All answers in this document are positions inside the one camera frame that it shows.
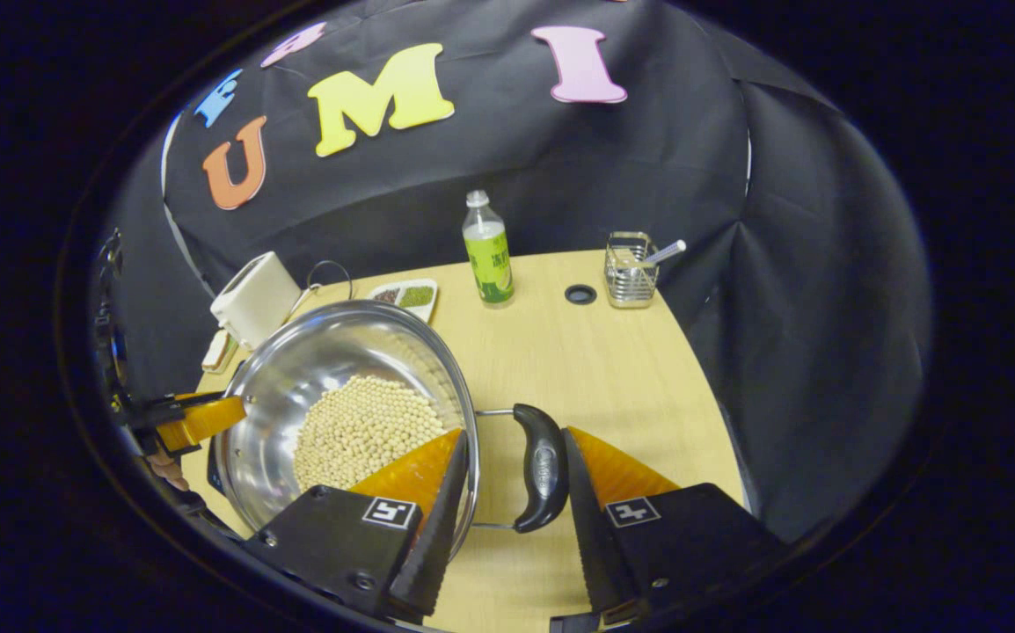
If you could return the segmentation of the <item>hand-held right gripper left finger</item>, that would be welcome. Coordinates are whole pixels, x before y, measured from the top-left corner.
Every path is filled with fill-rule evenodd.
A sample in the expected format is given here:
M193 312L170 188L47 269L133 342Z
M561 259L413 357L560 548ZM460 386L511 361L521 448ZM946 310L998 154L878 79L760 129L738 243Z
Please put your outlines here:
M346 608L422 622L439 596L467 466L467 433L451 430L354 491L313 486L243 549Z

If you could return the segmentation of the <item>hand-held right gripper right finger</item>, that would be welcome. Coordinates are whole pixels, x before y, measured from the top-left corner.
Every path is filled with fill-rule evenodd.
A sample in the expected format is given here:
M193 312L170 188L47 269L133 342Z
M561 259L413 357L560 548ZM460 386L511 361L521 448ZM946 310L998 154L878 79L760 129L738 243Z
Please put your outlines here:
M716 484L680 486L591 433L563 434L589 612L552 630L668 626L740 597L792 552Z

